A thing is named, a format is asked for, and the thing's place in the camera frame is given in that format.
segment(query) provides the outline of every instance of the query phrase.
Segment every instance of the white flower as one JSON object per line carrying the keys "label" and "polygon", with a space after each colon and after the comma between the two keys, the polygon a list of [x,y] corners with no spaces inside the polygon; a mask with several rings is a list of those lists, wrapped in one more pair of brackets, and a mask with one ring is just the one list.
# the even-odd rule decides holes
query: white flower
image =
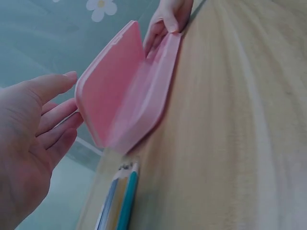
{"label": "white flower", "polygon": [[107,15],[114,15],[117,11],[117,6],[112,0],[88,0],[86,8],[89,11],[93,11],[92,20],[94,22],[100,22],[105,13]]}

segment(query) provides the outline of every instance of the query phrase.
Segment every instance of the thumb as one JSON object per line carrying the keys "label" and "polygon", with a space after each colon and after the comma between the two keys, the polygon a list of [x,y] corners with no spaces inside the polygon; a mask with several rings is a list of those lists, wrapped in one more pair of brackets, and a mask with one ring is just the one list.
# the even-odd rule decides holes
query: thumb
{"label": "thumb", "polygon": [[163,12],[163,21],[169,33],[175,33],[179,31],[178,22],[172,9],[167,9]]}

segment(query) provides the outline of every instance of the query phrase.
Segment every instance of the pencil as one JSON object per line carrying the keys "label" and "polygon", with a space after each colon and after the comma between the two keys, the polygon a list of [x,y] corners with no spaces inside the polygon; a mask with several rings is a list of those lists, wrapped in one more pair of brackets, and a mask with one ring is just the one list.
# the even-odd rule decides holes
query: pencil
{"label": "pencil", "polygon": [[111,183],[108,195],[106,197],[106,201],[102,207],[102,211],[99,215],[97,224],[96,224],[96,230],[104,230],[106,229],[106,224],[107,224],[107,220],[108,220],[108,216],[110,214],[110,210],[112,208],[112,203],[115,203],[115,194],[117,194],[117,190],[121,190],[122,188],[122,180],[126,180],[126,182],[124,182],[124,184],[127,183],[127,178],[129,176],[130,173],[130,169],[128,167],[121,167],[119,171],[117,171],[117,173],[114,175],[113,177],[113,181]]}
{"label": "pencil", "polygon": [[117,184],[118,187],[113,197],[112,207],[111,207],[110,214],[108,216],[108,220],[106,224],[106,230],[114,230],[116,228],[120,209],[121,209],[124,195],[125,195],[127,181],[128,181],[128,178],[125,177],[122,180],[119,180]]}
{"label": "pencil", "polygon": [[132,167],[131,174],[128,180],[125,197],[123,200],[123,204],[118,219],[118,224],[116,227],[117,230],[126,230],[128,227],[132,202],[138,182],[138,173],[139,173],[139,162],[137,161],[136,163],[134,163]]}

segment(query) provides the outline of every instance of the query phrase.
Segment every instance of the teal pencil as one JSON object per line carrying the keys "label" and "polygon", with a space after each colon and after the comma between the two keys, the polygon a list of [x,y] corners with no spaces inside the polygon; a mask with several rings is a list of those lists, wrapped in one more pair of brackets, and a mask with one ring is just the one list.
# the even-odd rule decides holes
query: teal pencil
{"label": "teal pencil", "polygon": [[124,201],[121,207],[118,224],[116,227],[117,230],[126,230],[128,227],[134,193],[138,183],[138,173],[139,173],[139,163],[136,162],[132,167],[131,174],[129,177],[127,189],[124,196]]}

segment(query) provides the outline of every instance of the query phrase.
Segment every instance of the wooden desk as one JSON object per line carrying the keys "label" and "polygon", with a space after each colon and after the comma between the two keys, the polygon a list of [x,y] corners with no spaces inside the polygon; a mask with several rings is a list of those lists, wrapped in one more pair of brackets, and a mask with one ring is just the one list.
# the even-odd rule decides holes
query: wooden desk
{"label": "wooden desk", "polygon": [[[132,230],[307,226],[307,1],[207,0],[142,159]],[[120,162],[107,154],[79,229]]]}

